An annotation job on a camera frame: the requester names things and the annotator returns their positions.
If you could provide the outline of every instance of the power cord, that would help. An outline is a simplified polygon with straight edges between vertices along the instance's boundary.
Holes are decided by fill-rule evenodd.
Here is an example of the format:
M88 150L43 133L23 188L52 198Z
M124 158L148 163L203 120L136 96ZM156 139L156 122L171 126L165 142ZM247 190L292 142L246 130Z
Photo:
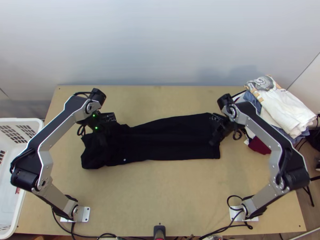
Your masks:
M129 237L129 238L136 238L136 239L146 240L145 238L141 238L141 237Z
M228 226L219 228L219 229L217 229L217 230L215 230L215 231L213 231L213 232L211 232L211 233L208 233L208 234L206 234L206 235L203 235L203 236L199 237L199 240L202 240L202 239L204 239L204 238L206 238L206 237L208 237L208 236L211 236L211 235L213 235L213 234L218 234L218 233L224 232L224 231L226 231L226 230L229 229L229 228L245 226L245 227L249 228L250 230L253 229L253 227L252 227L251 225L249 225L247 222L244 222L244 224L238 224L238 225L233 225L233 226L232 226L232 224L233 224L234 220L237 218L237 216L238 216L240 213L243 212L243 209L242 209L242 208L241 208L241 209L236 209L236 208L230 207L229 200L230 200L230 198L232 198L232 197L237 197L237 198L239 198L239 199L241 199L241 200L243 201L243 198L241 198L241 197L239 197L239 196L237 196L237 195L231 195L231 196L229 196L229 197L227 198L227 205L228 205L228 207L229 207L230 209L234 210L234 211L239 211L239 212L234 216L234 218L232 218L232 221L230 222L230 224L229 224Z
M65 229L57 220L56 218L56 215L54 214L54 212L52 211L52 215L53 215L53 218L54 220L56 221L56 223L58 224L58 226L64 230L65 232L71 234L71 237L73 240L76 240L74 236L78 236L78 237L82 237L82 238L96 238L97 240L99 240L100 238L116 238L117 236L115 234L112 234L112 233L104 233L104 234L101 234L100 236L84 236L84 235L80 235L80 234L77 234L77 233L74 233L73 230L74 230L74 226L76 225L76 222L73 222L72 225L71 225L71 231Z

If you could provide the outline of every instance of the black cloth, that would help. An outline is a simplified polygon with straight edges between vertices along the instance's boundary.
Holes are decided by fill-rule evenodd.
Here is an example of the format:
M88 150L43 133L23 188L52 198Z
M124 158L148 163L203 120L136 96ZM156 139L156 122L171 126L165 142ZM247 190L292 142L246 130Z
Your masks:
M211 146L212 114L163 118L135 127L113 124L105 133L82 137L82 167L97 169L144 160L220 158L219 145Z

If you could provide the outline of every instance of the white wall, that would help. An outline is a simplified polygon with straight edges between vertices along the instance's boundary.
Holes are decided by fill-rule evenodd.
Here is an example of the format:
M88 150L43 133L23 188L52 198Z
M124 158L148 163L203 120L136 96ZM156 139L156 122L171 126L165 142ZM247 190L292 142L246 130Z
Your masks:
M57 84L242 85L271 74L287 87L319 51L319 12L319 0L3 0L0 87L44 109Z
M288 90L315 114L320 113L320 54Z

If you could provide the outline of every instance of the white laundry basket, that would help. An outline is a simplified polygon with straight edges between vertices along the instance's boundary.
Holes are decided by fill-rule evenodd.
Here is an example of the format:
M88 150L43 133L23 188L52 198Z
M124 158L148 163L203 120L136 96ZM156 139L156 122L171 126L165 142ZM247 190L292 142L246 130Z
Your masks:
M16 230L26 193L10 184L10 163L43 127L37 118L0 118L0 239Z

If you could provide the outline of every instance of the black joint motor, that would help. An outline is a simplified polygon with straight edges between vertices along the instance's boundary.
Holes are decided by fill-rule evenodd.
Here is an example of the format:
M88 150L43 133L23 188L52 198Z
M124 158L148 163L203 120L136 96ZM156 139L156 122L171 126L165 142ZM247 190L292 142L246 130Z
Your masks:
M91 91L91 94L89 95L89 98L91 100L98 101L101 106L104 104L104 101L106 100L106 97L107 96L97 88L94 88Z
M229 93L227 93L227 94L224 94L222 97L220 97L217 100L217 103L218 103L220 110L222 110L224 106L234 104L234 101L233 101L231 95Z

